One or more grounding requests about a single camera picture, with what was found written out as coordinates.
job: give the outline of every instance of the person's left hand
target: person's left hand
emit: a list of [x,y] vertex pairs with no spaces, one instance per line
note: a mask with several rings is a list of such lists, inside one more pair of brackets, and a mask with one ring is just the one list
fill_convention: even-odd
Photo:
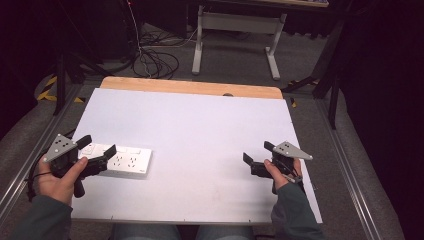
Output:
[[[42,159],[43,157],[38,163],[39,173],[42,174],[50,172],[50,164],[43,162]],[[80,173],[87,166],[87,162],[88,159],[86,157],[81,158],[62,178],[57,178],[52,174],[41,175],[38,178],[40,194],[49,196],[71,206],[72,194],[74,193],[74,183]]]

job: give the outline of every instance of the black cable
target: black cable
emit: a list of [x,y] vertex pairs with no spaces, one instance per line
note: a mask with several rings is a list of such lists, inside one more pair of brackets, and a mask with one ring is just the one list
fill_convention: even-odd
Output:
[[32,163],[31,168],[29,170],[29,174],[28,174],[28,178],[25,179],[24,181],[27,182],[27,187],[28,187],[28,191],[27,191],[27,196],[28,196],[28,201],[32,202],[32,199],[37,195],[35,193],[34,190],[34,172],[35,172],[35,168],[38,164],[38,161],[40,160],[41,156],[43,156],[44,154],[46,154],[46,152],[49,149],[44,149],[41,151],[41,153],[37,156],[36,160]]

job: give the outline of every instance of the sleeve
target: sleeve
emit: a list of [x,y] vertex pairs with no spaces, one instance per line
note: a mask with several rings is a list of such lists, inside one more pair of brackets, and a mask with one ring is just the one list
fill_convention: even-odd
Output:
[[308,199],[300,188],[288,183],[277,190],[278,201],[271,213],[275,239],[323,240]]
[[9,239],[63,239],[71,223],[71,212],[72,208],[62,202],[47,196],[37,196]]

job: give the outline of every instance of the white tabletop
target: white tabletop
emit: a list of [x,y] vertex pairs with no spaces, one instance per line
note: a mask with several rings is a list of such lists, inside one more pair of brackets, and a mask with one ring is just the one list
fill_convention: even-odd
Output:
[[[92,176],[73,199],[74,219],[260,224],[277,198],[250,174],[243,152],[270,158],[263,142],[298,146],[285,100],[96,89],[74,139],[153,150],[144,180]],[[307,169],[305,189],[322,222]]]

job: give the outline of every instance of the outlet socket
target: outlet socket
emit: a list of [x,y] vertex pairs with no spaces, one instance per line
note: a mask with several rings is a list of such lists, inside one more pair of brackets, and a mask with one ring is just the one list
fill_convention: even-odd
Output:
[[[80,151],[80,158],[95,158],[103,155],[111,145],[91,143]],[[100,176],[143,179],[147,176],[152,150],[144,148],[116,147],[116,154],[109,159],[107,170]]]

